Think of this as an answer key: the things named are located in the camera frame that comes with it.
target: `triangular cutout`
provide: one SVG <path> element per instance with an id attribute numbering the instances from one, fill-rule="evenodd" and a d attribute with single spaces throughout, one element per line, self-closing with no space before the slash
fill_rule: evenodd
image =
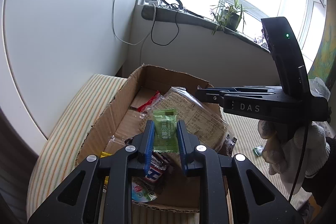
<path id="1" fill-rule="evenodd" d="M 57 197 L 59 202 L 75 206 L 79 191 L 85 177 L 85 171 L 81 171 L 78 175 L 65 187 L 61 194 Z"/>
<path id="2" fill-rule="evenodd" d="M 252 188 L 255 203 L 257 205 L 263 205 L 275 199 L 272 192 L 259 180 L 252 170 L 247 170 L 246 174 Z"/>

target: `plant pot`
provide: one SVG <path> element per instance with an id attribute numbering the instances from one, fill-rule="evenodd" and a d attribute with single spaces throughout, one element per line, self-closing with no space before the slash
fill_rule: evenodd
<path id="1" fill-rule="evenodd" d="M 239 15 L 232 13 L 229 19 L 227 20 L 226 28 L 236 31 L 238 27 Z"/>

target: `cardboard box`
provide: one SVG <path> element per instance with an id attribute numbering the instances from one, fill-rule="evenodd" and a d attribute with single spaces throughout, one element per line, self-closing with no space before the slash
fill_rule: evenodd
<path id="1" fill-rule="evenodd" d="M 155 91 L 164 95 L 172 86 L 185 87 L 192 95 L 197 86 L 211 87 L 209 82 L 186 73 L 150 65 L 141 66 L 130 75 L 88 133 L 77 155 L 76 165 L 88 155 L 100 155 L 113 135 L 119 140 L 125 140 L 141 133 L 141 118 L 136 108 L 147 102 Z M 218 104 L 206 105 L 221 116 Z M 110 143 L 107 152 L 114 153 L 121 147 L 120 142 L 115 145 Z M 140 205 L 160 210 L 198 212 L 199 192 L 199 178 L 186 178 L 182 170 L 175 168 L 175 172 L 168 175 L 163 193 L 154 201 Z"/>

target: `black sleeve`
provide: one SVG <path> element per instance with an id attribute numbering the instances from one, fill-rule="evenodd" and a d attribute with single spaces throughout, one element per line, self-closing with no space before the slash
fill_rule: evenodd
<path id="1" fill-rule="evenodd" d="M 336 185 L 336 140 L 329 137 L 326 137 L 326 140 L 330 145 L 329 159 L 313 178 L 305 178 L 302 183 L 302 188 L 312 193 L 321 207 Z"/>

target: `white cable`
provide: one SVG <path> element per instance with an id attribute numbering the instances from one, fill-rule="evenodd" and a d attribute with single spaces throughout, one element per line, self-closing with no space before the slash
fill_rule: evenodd
<path id="1" fill-rule="evenodd" d="M 152 29 L 150 29 L 149 32 L 146 34 L 146 36 L 143 39 L 141 39 L 139 42 L 137 42 L 136 44 L 132 44 L 132 43 L 126 42 L 126 41 L 120 39 L 119 37 L 117 37 L 117 34 L 116 34 L 115 30 L 114 30 L 114 4 L 115 4 L 115 2 L 116 2 L 116 0 L 113 0 L 113 5 L 112 5 L 112 30 L 113 30 L 114 36 L 118 40 L 120 40 L 120 41 L 122 41 L 122 42 L 124 42 L 126 44 L 132 45 L 132 46 L 138 45 L 139 43 L 145 41 L 147 39 L 147 37 L 151 34 Z M 156 17 L 156 6 L 154 4 L 153 4 L 153 6 L 154 6 L 154 16 L 153 16 L 153 22 L 154 22 L 155 21 L 155 17 Z"/>

